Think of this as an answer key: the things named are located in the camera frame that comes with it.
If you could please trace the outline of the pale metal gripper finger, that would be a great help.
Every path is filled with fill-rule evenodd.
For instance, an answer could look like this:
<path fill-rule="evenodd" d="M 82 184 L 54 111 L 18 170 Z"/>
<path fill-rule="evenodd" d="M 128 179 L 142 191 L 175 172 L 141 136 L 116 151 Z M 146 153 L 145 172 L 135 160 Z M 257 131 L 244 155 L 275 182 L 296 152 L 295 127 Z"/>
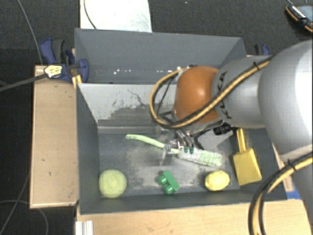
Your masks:
<path fill-rule="evenodd" d="M 170 165 L 173 158 L 173 152 L 171 149 L 164 148 L 162 151 L 161 159 L 159 164 L 160 165 Z"/>
<path fill-rule="evenodd" d="M 167 147 L 169 147 L 170 149 L 183 149 L 184 144 L 180 143 L 179 140 L 171 140 L 167 143 Z"/>

